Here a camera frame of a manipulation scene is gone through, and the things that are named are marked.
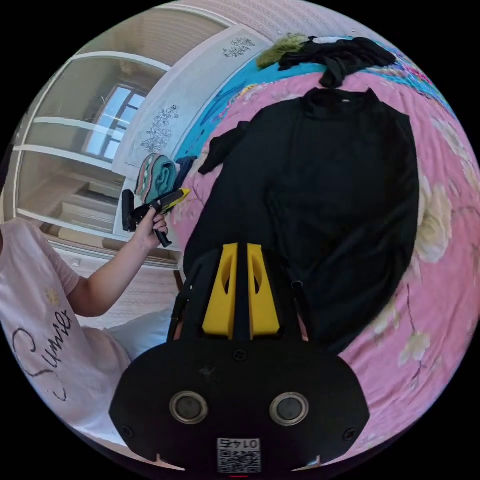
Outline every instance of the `window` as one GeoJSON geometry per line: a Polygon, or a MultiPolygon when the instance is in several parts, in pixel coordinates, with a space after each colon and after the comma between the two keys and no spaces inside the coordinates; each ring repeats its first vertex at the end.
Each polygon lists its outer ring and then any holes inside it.
{"type": "Polygon", "coordinates": [[[97,125],[109,129],[109,132],[94,131],[88,139],[86,152],[112,162],[127,127],[145,98],[145,94],[128,86],[117,86],[96,122],[97,125]]]}

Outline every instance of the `qr code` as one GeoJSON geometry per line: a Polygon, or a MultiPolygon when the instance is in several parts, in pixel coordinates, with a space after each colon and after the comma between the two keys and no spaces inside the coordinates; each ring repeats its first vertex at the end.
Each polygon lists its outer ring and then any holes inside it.
{"type": "Polygon", "coordinates": [[[262,471],[258,440],[218,439],[218,472],[254,474],[262,471]]]}

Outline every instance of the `pink floral bedspread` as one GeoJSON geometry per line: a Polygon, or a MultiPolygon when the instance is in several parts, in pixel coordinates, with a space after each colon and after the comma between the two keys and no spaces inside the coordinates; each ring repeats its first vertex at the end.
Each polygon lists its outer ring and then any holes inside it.
{"type": "MultiPolygon", "coordinates": [[[[185,188],[190,198],[170,225],[185,248],[222,167],[202,176],[210,140],[264,107],[319,86],[312,73],[256,86],[239,96],[206,142],[185,188]]],[[[370,420],[350,451],[358,455],[403,431],[442,393],[470,344],[480,314],[480,174],[459,122],[406,85],[358,73],[343,89],[372,88],[410,117],[420,178],[418,232],[411,265],[382,314],[341,357],[356,373],[370,420]]]]}

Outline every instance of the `screw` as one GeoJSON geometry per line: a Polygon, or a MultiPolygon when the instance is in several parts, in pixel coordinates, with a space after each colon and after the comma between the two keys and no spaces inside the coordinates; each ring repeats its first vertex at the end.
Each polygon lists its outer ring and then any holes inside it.
{"type": "Polygon", "coordinates": [[[129,427],[129,426],[123,426],[121,428],[121,432],[128,438],[128,439],[132,439],[135,434],[134,434],[134,431],[129,427]]]}
{"type": "Polygon", "coordinates": [[[343,441],[344,442],[351,442],[357,436],[357,429],[356,428],[349,428],[343,434],[343,441]]]}
{"type": "Polygon", "coordinates": [[[235,350],[233,352],[233,359],[237,362],[244,362],[247,359],[247,352],[245,350],[235,350]]]}

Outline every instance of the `pink t-shirt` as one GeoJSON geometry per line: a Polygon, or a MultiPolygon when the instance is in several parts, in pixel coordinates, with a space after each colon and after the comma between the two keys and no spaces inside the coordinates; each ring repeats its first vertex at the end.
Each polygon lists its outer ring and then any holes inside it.
{"type": "Polygon", "coordinates": [[[79,276],[40,230],[15,219],[0,225],[0,321],[38,395],[79,432],[125,445],[109,407],[130,364],[105,330],[82,328],[67,296],[79,276]]]}

